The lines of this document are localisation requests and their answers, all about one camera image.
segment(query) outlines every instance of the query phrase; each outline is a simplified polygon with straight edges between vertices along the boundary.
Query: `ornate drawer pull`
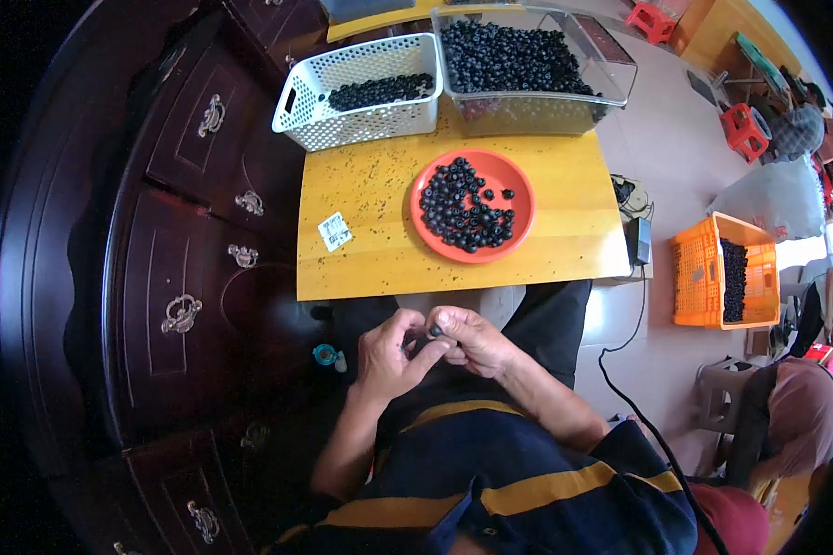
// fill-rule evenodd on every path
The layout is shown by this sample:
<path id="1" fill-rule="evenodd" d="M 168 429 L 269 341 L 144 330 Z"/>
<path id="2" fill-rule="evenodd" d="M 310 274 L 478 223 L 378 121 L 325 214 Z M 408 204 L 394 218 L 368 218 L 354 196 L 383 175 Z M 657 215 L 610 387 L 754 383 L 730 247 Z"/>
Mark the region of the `ornate drawer pull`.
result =
<path id="1" fill-rule="evenodd" d="M 234 261 L 241 268 L 252 268 L 255 266 L 256 261 L 259 260 L 258 250 L 239 247 L 237 245 L 228 245 L 228 254 L 234 257 Z"/>
<path id="2" fill-rule="evenodd" d="M 258 422 L 251 423 L 241 438 L 241 447 L 245 450 L 261 450 L 268 440 L 268 428 Z"/>
<path id="3" fill-rule="evenodd" d="M 262 199 L 259 198 L 259 195 L 252 189 L 243 195 L 239 194 L 238 196 L 235 196 L 234 203 L 255 216 L 262 216 L 265 213 L 262 208 Z"/>
<path id="4" fill-rule="evenodd" d="M 207 133 L 215 133 L 222 127 L 225 120 L 225 106 L 219 95 L 214 94 L 210 98 L 210 106 L 203 111 L 203 121 L 197 128 L 197 136 L 203 139 Z"/>
<path id="5" fill-rule="evenodd" d="M 210 545 L 219 535 L 219 519 L 206 507 L 198 509 L 194 501 L 188 502 L 188 512 L 194 517 L 194 526 L 200 532 L 203 542 Z"/>
<path id="6" fill-rule="evenodd" d="M 123 543 L 120 542 L 114 542 L 114 552 L 117 555 L 140 555 L 138 551 L 127 551 L 123 549 Z"/>
<path id="7" fill-rule="evenodd" d="M 173 315 L 173 307 L 178 306 L 176 315 Z M 167 318 L 161 322 L 161 331 L 169 333 L 175 331 L 176 333 L 186 333 L 189 329 L 194 327 L 194 317 L 203 308 L 203 303 L 194 300 L 194 297 L 185 294 L 177 296 L 167 305 Z"/>

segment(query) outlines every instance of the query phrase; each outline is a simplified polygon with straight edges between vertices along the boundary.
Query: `orange plate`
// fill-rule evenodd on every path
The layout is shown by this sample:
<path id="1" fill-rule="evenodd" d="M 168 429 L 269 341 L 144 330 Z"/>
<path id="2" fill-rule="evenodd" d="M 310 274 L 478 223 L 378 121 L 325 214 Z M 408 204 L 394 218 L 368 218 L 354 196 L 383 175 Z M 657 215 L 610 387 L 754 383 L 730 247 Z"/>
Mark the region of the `orange plate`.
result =
<path id="1" fill-rule="evenodd" d="M 448 166 L 459 156 L 464 157 L 472 165 L 477 178 L 485 179 L 485 186 L 479 190 L 483 204 L 489 205 L 491 209 L 515 210 L 512 238 L 503 243 L 502 247 L 479 247 L 478 252 L 469 254 L 458 247 L 444 244 L 440 237 L 432 235 L 432 232 L 429 231 L 429 228 L 425 226 L 421 219 L 423 209 L 419 207 L 419 201 L 422 197 L 423 189 L 429 185 L 429 180 L 435 175 L 435 168 L 438 166 Z M 500 260 L 513 250 L 519 248 L 522 241 L 528 236 L 531 226 L 534 224 L 536 201 L 534 199 L 534 190 L 531 189 L 530 182 L 528 181 L 528 176 L 518 166 L 512 163 L 511 160 L 496 152 L 484 148 L 460 148 L 452 150 L 429 162 L 429 165 L 416 178 L 413 190 L 410 192 L 410 215 L 413 217 L 416 230 L 419 232 L 423 241 L 426 241 L 435 252 L 449 259 L 470 264 Z M 493 201 L 488 201 L 484 198 L 484 191 L 487 189 L 493 189 L 495 195 Z M 503 198 L 503 189 L 511 189 L 515 193 L 515 196 L 509 201 L 505 200 Z M 467 209 L 472 206 L 472 202 L 469 199 L 466 199 L 464 202 L 466 203 Z"/>

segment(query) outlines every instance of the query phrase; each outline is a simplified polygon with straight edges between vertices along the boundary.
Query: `black cable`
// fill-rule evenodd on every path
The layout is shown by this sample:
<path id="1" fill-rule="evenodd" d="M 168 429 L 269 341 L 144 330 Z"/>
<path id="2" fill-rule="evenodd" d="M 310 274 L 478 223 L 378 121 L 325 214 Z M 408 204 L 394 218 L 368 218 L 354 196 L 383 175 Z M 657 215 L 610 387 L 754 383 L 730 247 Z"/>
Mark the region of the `black cable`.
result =
<path id="1" fill-rule="evenodd" d="M 635 339 L 636 335 L 639 333 L 639 327 L 641 327 L 641 317 L 643 317 L 645 314 L 645 297 L 647 296 L 647 280 L 645 279 L 644 266 L 641 269 L 641 280 L 642 294 L 641 311 L 639 312 L 639 323 L 636 324 L 636 328 L 635 331 L 633 331 L 633 335 L 626 340 L 626 343 L 615 349 L 608 349 L 607 347 L 605 347 L 601 350 L 601 354 L 599 355 L 599 368 L 601 369 L 601 375 L 605 377 L 605 382 L 608 384 L 608 387 L 610 387 L 615 394 L 620 396 L 621 399 L 626 401 L 626 404 L 630 406 L 635 415 L 638 416 L 642 423 L 645 426 L 647 426 L 649 430 L 651 430 L 651 433 L 654 434 L 655 439 L 657 439 L 657 443 L 660 444 L 660 447 L 664 450 L 664 453 L 666 453 L 666 457 L 670 460 L 670 464 L 672 465 L 672 471 L 676 474 L 676 479 L 682 486 L 682 490 L 685 492 L 685 496 L 689 500 L 689 505 L 691 505 L 691 509 L 695 512 L 697 522 L 701 525 L 703 530 L 706 531 L 707 536 L 710 537 L 713 545 L 716 546 L 716 550 L 720 553 L 720 555 L 728 555 L 728 548 L 726 548 L 725 542 L 722 541 L 722 537 L 719 535 L 719 532 L 716 530 L 716 527 L 712 526 L 712 522 L 710 521 L 709 517 L 706 516 L 706 513 L 703 512 L 703 508 L 701 508 L 701 506 L 695 499 L 694 494 L 691 493 L 689 483 L 687 480 L 685 480 L 685 473 L 682 472 L 682 468 L 678 465 L 678 461 L 676 461 L 676 455 L 672 453 L 672 450 L 670 450 L 670 446 L 666 444 L 664 436 L 662 436 L 660 432 L 657 431 L 654 425 L 651 424 L 651 422 L 647 418 L 645 418 L 645 415 L 641 414 L 639 407 L 636 406 L 633 400 L 627 397 L 623 392 L 617 389 L 613 383 L 611 383 L 610 378 L 608 378 L 608 371 L 605 370 L 605 366 L 601 363 L 601 359 L 604 358 L 606 352 L 622 351 L 622 349 L 626 348 L 626 346 L 629 345 L 633 341 L 633 339 Z"/>

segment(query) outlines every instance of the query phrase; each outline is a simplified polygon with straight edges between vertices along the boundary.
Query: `plastic chair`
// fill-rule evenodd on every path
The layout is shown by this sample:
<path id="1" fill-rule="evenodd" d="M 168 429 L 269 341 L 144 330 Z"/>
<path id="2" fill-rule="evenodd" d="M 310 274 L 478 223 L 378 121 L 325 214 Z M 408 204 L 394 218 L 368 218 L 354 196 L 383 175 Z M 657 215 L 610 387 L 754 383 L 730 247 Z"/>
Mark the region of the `plastic chair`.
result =
<path id="1" fill-rule="evenodd" d="M 746 364 L 749 368 L 737 371 L 735 362 Z M 744 385 L 756 370 L 758 366 L 732 358 L 702 366 L 697 376 L 700 414 L 695 426 L 711 432 L 734 433 Z M 730 403 L 725 403 L 725 393 L 730 396 Z"/>
<path id="2" fill-rule="evenodd" d="M 734 105 L 719 116 L 728 147 L 741 154 L 747 163 L 753 163 L 768 149 L 771 130 L 756 108 Z"/>
<path id="3" fill-rule="evenodd" d="M 668 43 L 676 28 L 676 22 L 666 12 L 648 2 L 636 2 L 625 23 L 644 31 L 647 41 L 652 44 Z"/>

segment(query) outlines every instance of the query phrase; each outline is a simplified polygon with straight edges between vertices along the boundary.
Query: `sticker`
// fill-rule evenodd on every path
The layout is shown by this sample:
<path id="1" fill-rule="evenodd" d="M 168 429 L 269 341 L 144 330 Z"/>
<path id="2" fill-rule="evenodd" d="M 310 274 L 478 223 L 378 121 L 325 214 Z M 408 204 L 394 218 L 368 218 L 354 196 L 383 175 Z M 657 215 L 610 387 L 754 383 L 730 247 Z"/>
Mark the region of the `sticker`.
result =
<path id="1" fill-rule="evenodd" d="M 352 238 L 352 232 L 345 225 L 343 215 L 339 212 L 325 219 L 318 226 L 318 231 L 321 233 L 321 237 L 324 238 L 324 244 L 327 245 L 327 250 L 330 252 Z"/>

